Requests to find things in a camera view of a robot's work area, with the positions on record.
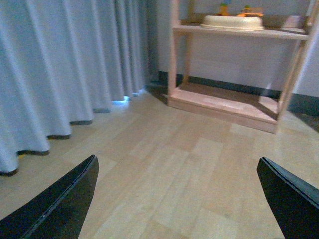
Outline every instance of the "curtain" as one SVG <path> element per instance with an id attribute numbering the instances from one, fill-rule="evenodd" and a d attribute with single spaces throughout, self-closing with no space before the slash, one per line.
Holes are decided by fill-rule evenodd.
<path id="1" fill-rule="evenodd" d="M 109 112 L 148 75 L 145 0 L 0 1 L 0 172 Z"/>

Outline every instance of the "black object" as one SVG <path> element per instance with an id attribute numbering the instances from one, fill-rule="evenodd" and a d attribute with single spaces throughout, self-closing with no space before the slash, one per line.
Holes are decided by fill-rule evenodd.
<path id="1" fill-rule="evenodd" d="M 257 173 L 285 238 L 319 239 L 319 190 L 267 158 Z"/>
<path id="2" fill-rule="evenodd" d="M 1 239 L 77 239 L 99 173 L 95 155 L 0 221 Z"/>

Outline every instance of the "wooden shelf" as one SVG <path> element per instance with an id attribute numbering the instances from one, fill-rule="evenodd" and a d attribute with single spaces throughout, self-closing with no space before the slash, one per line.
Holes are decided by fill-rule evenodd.
<path id="1" fill-rule="evenodd" d="M 174 32 L 191 32 L 204 34 L 220 34 L 220 35 L 235 35 L 235 36 L 252 36 L 266 37 L 290 40 L 308 40 L 309 36 L 304 30 L 298 28 L 267 28 L 261 31 L 225 31 L 203 28 L 199 25 L 177 25 L 173 27 Z"/>
<path id="2" fill-rule="evenodd" d="M 188 18 L 179 19 L 179 0 L 171 0 L 170 69 L 168 74 L 168 105 L 196 114 L 208 115 L 251 128 L 276 133 L 288 108 L 294 85 L 305 63 L 307 52 L 319 26 L 319 0 L 315 0 L 309 16 L 267 15 L 261 31 L 218 30 L 201 27 L 204 13 L 195 13 L 196 0 L 189 0 Z M 279 100 L 220 88 L 189 83 L 193 37 L 196 34 L 263 37 L 294 41 L 294 52 L 287 65 L 287 76 Z M 179 42 L 186 36 L 183 84 L 176 87 Z"/>
<path id="3" fill-rule="evenodd" d="M 168 104 L 267 132 L 276 131 L 278 102 L 268 97 L 187 83 L 174 89 Z"/>

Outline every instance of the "toy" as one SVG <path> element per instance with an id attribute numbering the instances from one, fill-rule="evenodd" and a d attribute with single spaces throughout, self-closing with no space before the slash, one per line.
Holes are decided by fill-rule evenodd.
<path id="1" fill-rule="evenodd" d="M 263 9 L 261 7 L 250 7 L 249 5 L 246 5 L 237 16 L 263 16 Z"/>
<path id="2" fill-rule="evenodd" d="M 218 16 L 230 16 L 230 14 L 227 11 L 227 4 L 222 3 L 219 7 L 219 14 Z"/>

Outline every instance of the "floor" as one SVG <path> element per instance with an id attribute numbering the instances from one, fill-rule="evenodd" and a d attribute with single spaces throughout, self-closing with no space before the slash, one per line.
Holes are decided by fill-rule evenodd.
<path id="1" fill-rule="evenodd" d="M 80 239 L 283 239 L 256 173 L 266 156 L 319 188 L 319 133 L 287 113 L 277 135 L 167 107 L 146 91 L 51 140 L 0 177 L 0 218 L 91 154 L 100 173 Z"/>

